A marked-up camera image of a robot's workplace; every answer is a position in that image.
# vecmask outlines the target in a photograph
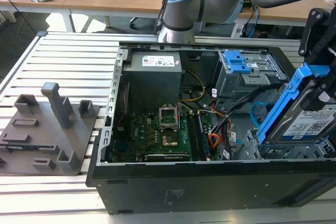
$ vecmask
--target wooden desk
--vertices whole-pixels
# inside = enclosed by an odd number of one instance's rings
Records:
[[[30,0],[12,1],[21,12],[61,13],[67,31],[75,31],[71,14],[105,16],[106,24],[109,26],[109,16],[156,18],[162,5],[162,0],[52,0],[40,3]],[[304,26],[313,7],[331,9],[333,5],[326,0],[304,0],[275,8],[260,8],[258,23]],[[0,0],[0,10],[15,11],[8,0]],[[251,8],[243,9],[235,22],[232,37],[240,36],[241,29],[251,14]]]
[[[105,16],[108,26],[109,16],[156,18],[162,0],[66,0],[64,8],[71,13]]]
[[[311,9],[319,7],[332,9],[333,4],[326,0],[302,0],[288,5],[274,8],[259,8],[258,24],[283,25],[283,26],[305,26],[308,14]],[[252,15],[252,8],[244,8],[235,22],[234,31],[231,37],[239,37],[240,32]],[[255,22],[256,14],[251,19]]]

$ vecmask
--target aluminum extrusion table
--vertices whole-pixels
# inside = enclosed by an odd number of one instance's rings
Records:
[[[0,223],[336,223],[336,189],[302,208],[244,209],[109,216],[95,188],[85,186],[93,141],[102,127],[113,65],[120,41],[155,41],[151,35],[48,33],[34,38],[0,84],[0,131],[16,112],[21,93],[43,101],[45,81],[60,85],[71,102],[90,99],[100,106],[81,174],[0,176]],[[295,67],[302,63],[299,41],[197,37],[197,42],[280,47]]]

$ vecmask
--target desk leg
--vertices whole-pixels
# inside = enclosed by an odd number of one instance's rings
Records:
[[[105,16],[105,25],[106,25],[106,27],[111,27],[111,25],[110,25],[110,16]]]
[[[6,16],[6,18],[9,20],[10,23],[15,23],[16,22],[16,18],[14,17],[13,12],[9,12],[7,10],[4,10],[3,13]]]
[[[242,29],[244,27],[245,21],[241,19],[237,19],[235,22],[235,26],[233,27],[231,38],[240,38],[240,34],[242,33]]]
[[[75,33],[76,30],[75,30],[75,26],[73,25],[74,21],[72,20],[71,14],[69,15],[66,13],[62,13],[62,16],[63,16],[63,21],[64,21],[67,32]]]

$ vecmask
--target metal frame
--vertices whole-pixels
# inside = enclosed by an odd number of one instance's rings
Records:
[[[56,41],[77,41],[81,48],[87,51],[50,51],[50,44]],[[108,52],[90,50],[86,43],[106,42]],[[0,91],[0,131],[16,112],[14,102],[16,95],[24,91],[36,92],[38,81],[58,79],[60,91],[70,95],[70,100],[79,102],[79,95],[84,90],[86,96],[100,105],[100,111],[92,132],[86,159],[78,176],[1,176],[0,201],[5,202],[0,208],[1,223],[80,223],[80,224],[113,224],[113,223],[296,223],[296,224],[330,224],[336,221],[336,189],[320,196],[302,208],[228,210],[209,212],[181,212],[178,214],[153,215],[116,215],[109,216],[103,205],[103,199],[95,188],[85,186],[86,173],[92,153],[93,142],[98,136],[98,130],[103,126],[107,99],[110,89],[112,71],[111,61],[115,60],[119,41],[155,41],[152,35],[118,35],[118,34],[81,34],[81,33],[48,33],[47,36],[35,38],[24,52],[18,63],[1,84]],[[297,55],[299,41],[271,39],[230,39],[214,37],[196,37],[196,42],[210,44],[241,44],[278,46],[285,55],[299,66]]]
[[[242,29],[246,22],[248,21],[248,18],[237,18],[235,20],[234,28],[231,33],[231,38],[239,38],[242,34]],[[253,17],[250,20],[251,24],[254,24],[256,19]],[[278,25],[278,26],[306,26],[306,20],[305,21],[298,21],[298,20],[279,20],[279,19],[268,19],[268,18],[259,18],[258,24],[263,25]]]

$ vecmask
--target label sticker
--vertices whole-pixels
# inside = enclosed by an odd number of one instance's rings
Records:
[[[231,140],[232,142],[236,142],[236,132],[231,131],[230,140]]]
[[[335,104],[325,105],[320,111],[302,111],[283,136],[290,136],[290,139],[316,136],[334,120],[335,113]]]
[[[17,150],[23,150],[21,146],[7,146],[7,149],[17,149]]]
[[[249,68],[258,68],[258,65],[256,63],[247,63],[246,64]]]
[[[224,156],[227,160],[230,160],[230,153],[227,152],[226,150],[223,151],[223,156]]]
[[[143,56],[143,67],[174,67],[174,56]]]
[[[211,90],[212,97],[217,98],[217,89]]]
[[[164,204],[165,205],[173,205],[174,202],[181,201],[184,197],[184,189],[178,190],[167,190],[164,194]]]

